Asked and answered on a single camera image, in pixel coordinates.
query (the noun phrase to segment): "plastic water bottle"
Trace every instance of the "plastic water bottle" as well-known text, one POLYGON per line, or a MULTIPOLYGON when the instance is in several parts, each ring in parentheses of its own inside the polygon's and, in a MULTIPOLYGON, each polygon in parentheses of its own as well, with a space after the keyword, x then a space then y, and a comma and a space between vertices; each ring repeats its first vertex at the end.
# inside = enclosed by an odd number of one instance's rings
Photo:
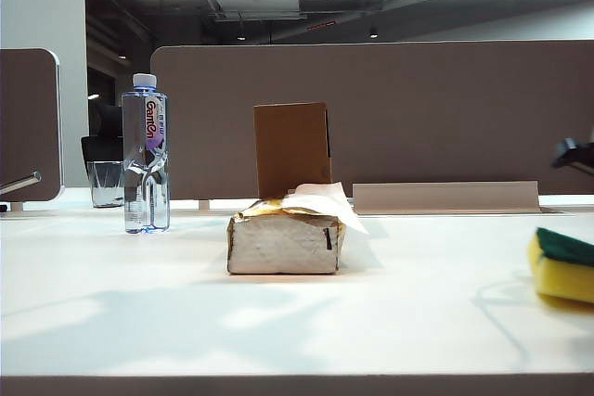
POLYGON ((169 227, 167 96, 152 74, 134 75, 134 91, 122 94, 123 213, 126 232, 169 227))

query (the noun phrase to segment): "yellow sponge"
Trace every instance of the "yellow sponge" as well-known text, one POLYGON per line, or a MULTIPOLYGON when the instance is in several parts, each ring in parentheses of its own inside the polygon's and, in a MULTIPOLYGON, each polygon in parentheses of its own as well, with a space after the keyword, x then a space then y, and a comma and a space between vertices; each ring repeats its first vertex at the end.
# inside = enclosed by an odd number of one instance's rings
POLYGON ((539 235, 550 236, 550 234, 557 238, 565 237, 561 234, 551 233, 546 229, 538 229, 528 245, 528 261, 535 279, 536 292, 594 303, 594 267, 546 257, 539 235))

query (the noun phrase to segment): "metal handle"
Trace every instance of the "metal handle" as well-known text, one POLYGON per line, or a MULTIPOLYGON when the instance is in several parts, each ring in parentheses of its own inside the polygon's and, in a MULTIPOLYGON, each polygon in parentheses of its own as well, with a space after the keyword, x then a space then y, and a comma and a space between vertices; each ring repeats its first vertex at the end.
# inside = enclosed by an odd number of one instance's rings
POLYGON ((13 190, 22 189, 27 185, 34 185, 35 183, 39 183, 40 181, 41 174, 38 171, 34 171, 29 176, 25 176, 23 178, 20 178, 19 180, 0 185, 0 195, 7 194, 8 192, 12 192, 13 190))

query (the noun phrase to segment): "desk partition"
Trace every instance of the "desk partition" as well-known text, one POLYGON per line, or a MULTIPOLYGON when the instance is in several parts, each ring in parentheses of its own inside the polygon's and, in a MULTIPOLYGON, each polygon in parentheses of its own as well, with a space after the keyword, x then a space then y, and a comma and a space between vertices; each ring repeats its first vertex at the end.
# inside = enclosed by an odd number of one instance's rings
POLYGON ((537 180, 594 193, 550 167, 594 124, 594 41, 163 47, 173 198, 257 195, 252 107, 324 101, 333 177, 353 183, 537 180))
POLYGON ((41 174, 42 181, 0 201, 46 201, 63 185, 58 61, 40 49, 0 50, 0 183, 41 174))

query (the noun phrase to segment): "white bottle cap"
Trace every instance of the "white bottle cap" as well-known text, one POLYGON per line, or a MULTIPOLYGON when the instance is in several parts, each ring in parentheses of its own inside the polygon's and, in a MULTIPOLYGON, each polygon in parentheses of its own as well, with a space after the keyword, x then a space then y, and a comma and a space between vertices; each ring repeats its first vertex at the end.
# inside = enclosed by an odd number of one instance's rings
POLYGON ((134 87, 157 87, 157 76, 154 74, 137 73, 132 77, 134 87))

